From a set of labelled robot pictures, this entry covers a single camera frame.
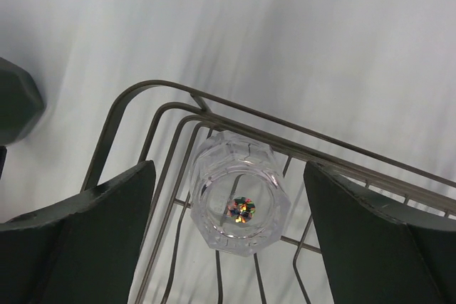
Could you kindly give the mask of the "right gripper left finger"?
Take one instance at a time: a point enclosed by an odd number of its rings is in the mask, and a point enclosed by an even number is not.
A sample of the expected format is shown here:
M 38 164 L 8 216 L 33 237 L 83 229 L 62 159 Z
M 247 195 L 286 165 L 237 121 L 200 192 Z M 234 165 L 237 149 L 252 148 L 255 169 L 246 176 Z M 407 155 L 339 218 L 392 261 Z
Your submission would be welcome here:
M 126 303 L 155 187 L 153 161 L 1 224 L 2 303 Z

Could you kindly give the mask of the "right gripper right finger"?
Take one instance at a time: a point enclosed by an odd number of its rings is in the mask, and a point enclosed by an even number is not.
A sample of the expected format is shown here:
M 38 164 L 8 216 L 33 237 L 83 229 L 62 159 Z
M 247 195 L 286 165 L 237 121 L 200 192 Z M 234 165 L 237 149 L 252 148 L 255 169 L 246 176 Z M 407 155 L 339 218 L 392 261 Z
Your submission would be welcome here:
M 455 302 L 455 220 L 313 162 L 304 184 L 335 303 Z

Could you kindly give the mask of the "black ceramic mug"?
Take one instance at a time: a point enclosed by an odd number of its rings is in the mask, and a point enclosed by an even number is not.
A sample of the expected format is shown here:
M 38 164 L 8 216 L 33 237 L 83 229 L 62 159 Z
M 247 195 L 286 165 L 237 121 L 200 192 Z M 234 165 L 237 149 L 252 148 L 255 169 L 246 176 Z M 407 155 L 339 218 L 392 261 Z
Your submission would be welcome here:
M 46 104 L 33 79 L 23 68 L 1 59 L 1 167 L 7 147 L 25 138 L 40 120 Z

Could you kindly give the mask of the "dark wire dish rack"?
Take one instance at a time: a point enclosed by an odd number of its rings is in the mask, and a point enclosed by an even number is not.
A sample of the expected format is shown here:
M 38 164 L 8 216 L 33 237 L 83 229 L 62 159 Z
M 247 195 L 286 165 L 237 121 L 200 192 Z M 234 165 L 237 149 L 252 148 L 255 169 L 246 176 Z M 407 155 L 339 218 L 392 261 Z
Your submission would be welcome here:
M 308 161 L 412 208 L 455 218 L 455 180 L 412 167 L 215 95 L 164 80 L 137 83 L 111 105 L 83 188 L 100 181 L 125 115 L 141 93 L 162 101 L 138 135 L 138 161 L 153 159 L 157 180 L 130 303 L 332 303 L 304 185 Z M 278 243 L 254 256 L 213 251 L 190 218 L 192 158 L 207 137 L 230 130 L 271 146 L 291 200 Z

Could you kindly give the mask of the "clear faceted glass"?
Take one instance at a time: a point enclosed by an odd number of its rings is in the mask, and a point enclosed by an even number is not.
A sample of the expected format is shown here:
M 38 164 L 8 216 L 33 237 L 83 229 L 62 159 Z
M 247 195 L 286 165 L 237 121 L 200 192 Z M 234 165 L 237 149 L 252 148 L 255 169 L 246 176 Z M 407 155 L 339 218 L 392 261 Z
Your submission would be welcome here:
M 191 185 L 191 217 L 210 248 L 251 256 L 281 238 L 291 202 L 268 144 L 227 130 L 207 138 Z

